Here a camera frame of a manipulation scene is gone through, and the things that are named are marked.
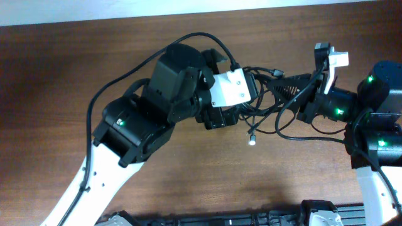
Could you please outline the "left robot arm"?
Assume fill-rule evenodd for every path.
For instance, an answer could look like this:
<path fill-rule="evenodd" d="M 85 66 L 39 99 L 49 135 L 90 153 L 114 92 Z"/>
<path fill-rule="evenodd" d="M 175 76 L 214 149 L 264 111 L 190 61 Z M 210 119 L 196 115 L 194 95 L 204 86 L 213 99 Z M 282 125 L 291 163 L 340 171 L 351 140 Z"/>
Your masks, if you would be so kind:
<path fill-rule="evenodd" d="M 251 100 L 244 72 L 219 73 L 223 56 L 170 45 L 150 78 L 133 83 L 109 103 L 90 133 L 90 152 L 81 169 L 44 221 L 45 225 L 94 225 L 115 194 L 173 133 L 191 117 L 207 129 L 236 123 L 237 114 L 222 112 Z"/>

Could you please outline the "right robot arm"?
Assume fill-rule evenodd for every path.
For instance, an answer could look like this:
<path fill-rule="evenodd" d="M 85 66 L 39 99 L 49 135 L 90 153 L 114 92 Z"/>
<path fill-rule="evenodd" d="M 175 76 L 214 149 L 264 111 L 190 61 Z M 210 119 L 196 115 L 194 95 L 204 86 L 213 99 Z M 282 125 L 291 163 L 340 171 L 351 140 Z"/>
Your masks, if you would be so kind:
<path fill-rule="evenodd" d="M 401 225 L 401 64 L 381 61 L 349 92 L 318 72 L 270 82 L 298 120 L 346 123 L 341 144 L 362 191 L 367 225 Z"/>

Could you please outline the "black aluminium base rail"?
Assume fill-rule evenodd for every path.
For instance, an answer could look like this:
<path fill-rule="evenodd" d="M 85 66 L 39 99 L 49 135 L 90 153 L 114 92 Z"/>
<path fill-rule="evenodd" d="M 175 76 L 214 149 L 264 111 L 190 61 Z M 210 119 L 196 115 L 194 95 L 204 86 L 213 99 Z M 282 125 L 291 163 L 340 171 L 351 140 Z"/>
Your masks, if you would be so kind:
<path fill-rule="evenodd" d="M 304 200 L 298 208 L 270 210 L 235 215 L 203 217 L 135 218 L 128 212 L 113 213 L 98 225 L 365 225 L 365 211 L 361 204 L 335 206 L 330 201 Z"/>

